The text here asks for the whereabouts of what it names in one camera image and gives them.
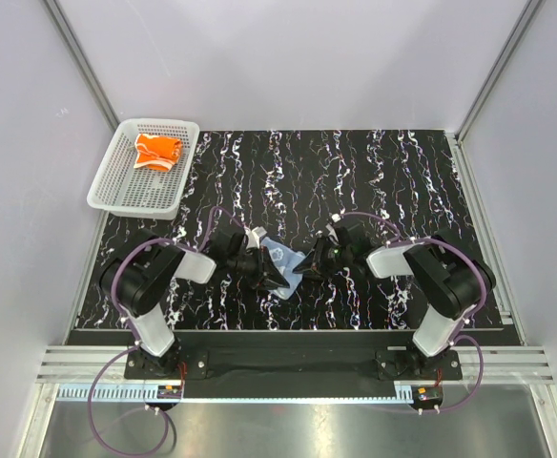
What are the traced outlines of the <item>light blue towel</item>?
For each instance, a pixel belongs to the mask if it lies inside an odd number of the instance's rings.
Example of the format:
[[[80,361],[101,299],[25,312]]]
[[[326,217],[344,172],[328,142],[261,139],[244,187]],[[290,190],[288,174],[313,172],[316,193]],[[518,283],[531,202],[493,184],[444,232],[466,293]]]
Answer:
[[[272,294],[287,301],[302,282],[303,275],[297,274],[294,269],[305,259],[305,255],[270,238],[264,238],[261,245],[268,249],[273,264],[289,283],[287,287],[278,287],[272,290]]]

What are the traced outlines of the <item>orange white patterned towel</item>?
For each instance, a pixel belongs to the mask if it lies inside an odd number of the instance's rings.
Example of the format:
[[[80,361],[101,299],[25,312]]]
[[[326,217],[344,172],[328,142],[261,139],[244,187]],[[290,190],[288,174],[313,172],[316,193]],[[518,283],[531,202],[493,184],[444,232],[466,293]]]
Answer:
[[[134,142],[134,148],[135,169],[170,172],[180,160],[183,142],[175,137],[139,134]]]

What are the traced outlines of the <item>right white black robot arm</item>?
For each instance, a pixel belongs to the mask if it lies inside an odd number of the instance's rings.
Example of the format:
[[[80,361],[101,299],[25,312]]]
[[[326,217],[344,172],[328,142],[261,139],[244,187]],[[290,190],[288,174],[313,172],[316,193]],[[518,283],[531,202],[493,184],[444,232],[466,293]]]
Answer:
[[[465,323],[496,285],[482,258],[469,255],[454,233],[443,229],[429,238],[389,240],[375,245],[360,225],[331,223],[293,269],[307,279],[325,280],[349,268],[365,277],[411,277],[427,303],[423,320],[404,350],[377,364],[389,380],[433,377],[457,342]]]

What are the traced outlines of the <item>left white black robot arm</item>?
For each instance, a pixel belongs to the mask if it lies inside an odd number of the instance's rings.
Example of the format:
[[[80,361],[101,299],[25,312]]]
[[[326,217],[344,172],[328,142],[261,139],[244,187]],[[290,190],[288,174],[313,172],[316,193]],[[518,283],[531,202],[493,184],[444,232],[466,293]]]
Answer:
[[[221,231],[194,251],[141,229],[113,253],[97,283],[131,329],[134,354],[145,371],[167,378],[184,367],[180,343],[160,305],[172,279],[207,284],[215,273],[227,271],[244,278],[254,290],[290,286],[270,250],[261,244],[264,237],[265,230],[259,227]]]

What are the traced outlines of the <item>black marble pattern mat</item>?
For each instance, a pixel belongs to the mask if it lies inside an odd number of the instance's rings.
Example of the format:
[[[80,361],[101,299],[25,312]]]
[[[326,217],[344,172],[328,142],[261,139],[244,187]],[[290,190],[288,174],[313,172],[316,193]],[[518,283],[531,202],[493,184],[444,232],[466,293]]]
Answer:
[[[346,214],[386,239],[442,228],[473,254],[481,247],[445,134],[436,130],[204,132],[175,219],[109,217],[94,259],[100,269],[140,228],[192,247],[207,227],[239,222],[306,252],[330,216]],[[415,328],[426,309],[411,279],[338,272],[303,282],[290,299],[252,290],[229,273],[209,285],[174,280],[161,302],[175,330],[381,330]]]

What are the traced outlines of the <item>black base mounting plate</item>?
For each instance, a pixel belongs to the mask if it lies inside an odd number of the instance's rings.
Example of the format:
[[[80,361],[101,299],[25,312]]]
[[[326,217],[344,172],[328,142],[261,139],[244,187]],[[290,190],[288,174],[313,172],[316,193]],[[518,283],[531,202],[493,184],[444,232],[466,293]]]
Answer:
[[[204,380],[225,374],[331,373],[382,381],[460,381],[456,351],[425,357],[411,331],[187,331],[175,334],[166,356],[137,350],[127,358],[128,379]]]

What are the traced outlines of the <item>left small electronics box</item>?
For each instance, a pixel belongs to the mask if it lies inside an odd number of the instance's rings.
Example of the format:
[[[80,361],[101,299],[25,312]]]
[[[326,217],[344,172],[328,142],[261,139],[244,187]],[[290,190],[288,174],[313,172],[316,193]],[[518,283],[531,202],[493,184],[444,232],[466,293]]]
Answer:
[[[183,397],[183,384],[160,385],[157,388],[158,399],[181,399]]]

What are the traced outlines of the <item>small electronics box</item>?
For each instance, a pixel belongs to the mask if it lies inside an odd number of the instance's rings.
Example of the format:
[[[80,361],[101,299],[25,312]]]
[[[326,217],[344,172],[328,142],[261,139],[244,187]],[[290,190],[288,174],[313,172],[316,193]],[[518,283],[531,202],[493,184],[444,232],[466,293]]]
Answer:
[[[181,399],[183,397],[183,384],[160,385],[157,388],[158,399]]]
[[[440,385],[418,386],[413,391],[416,403],[440,405],[444,399],[444,390]]]

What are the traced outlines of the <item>white plastic basket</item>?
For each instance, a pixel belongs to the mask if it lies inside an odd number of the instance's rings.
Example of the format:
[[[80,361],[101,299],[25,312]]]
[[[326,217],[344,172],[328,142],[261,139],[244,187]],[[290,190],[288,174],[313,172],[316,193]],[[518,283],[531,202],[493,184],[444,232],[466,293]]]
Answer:
[[[199,126],[190,121],[131,118],[122,121],[98,167],[87,203],[93,209],[118,217],[171,220],[188,180]],[[135,140],[138,135],[162,135],[182,142],[179,161],[168,172],[136,169]]]

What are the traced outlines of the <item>right small electronics box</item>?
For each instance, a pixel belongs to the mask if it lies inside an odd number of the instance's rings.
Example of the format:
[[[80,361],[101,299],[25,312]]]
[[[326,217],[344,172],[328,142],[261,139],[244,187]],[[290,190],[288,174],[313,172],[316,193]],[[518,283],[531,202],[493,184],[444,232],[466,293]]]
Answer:
[[[444,399],[444,390],[440,385],[418,386],[413,391],[416,403],[440,405]]]

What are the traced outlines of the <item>aluminium frame rail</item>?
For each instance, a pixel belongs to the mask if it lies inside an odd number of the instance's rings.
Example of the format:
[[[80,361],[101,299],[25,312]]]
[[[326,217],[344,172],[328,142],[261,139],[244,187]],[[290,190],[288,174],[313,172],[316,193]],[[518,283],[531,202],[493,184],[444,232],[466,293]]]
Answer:
[[[119,346],[57,345],[47,348],[36,382],[90,383],[100,368],[124,350]],[[442,370],[445,385],[474,384],[478,377],[491,385],[550,385],[553,377],[544,350],[533,346],[492,346],[479,358],[473,347],[457,349],[458,361]]]

